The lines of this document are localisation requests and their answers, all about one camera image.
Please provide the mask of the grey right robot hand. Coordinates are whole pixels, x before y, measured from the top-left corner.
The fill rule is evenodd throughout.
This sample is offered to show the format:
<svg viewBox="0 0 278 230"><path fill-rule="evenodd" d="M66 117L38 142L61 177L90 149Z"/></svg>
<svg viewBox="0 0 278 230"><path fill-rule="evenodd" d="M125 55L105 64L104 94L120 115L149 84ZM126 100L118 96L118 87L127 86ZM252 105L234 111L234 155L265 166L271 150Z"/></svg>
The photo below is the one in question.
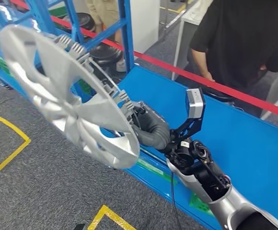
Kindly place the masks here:
<svg viewBox="0 0 278 230"><path fill-rule="evenodd" d="M151 142L156 138L166 139L166 123L151 107L139 102L134 106L131 127L141 142Z"/></svg>

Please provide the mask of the person's hand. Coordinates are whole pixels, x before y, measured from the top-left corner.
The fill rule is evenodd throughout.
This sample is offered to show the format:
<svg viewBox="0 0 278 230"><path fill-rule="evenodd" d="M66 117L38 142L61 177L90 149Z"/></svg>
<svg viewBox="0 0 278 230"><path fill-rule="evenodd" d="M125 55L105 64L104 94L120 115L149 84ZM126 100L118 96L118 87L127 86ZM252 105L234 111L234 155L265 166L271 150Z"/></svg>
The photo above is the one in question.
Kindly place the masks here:
<svg viewBox="0 0 278 230"><path fill-rule="evenodd" d="M213 77L211 76L211 74L208 71L206 71L206 72L204 72L202 74L202 77L205 78L205 79L208 79L208 80L210 80L210 81L212 81L212 82L215 82Z"/></svg>

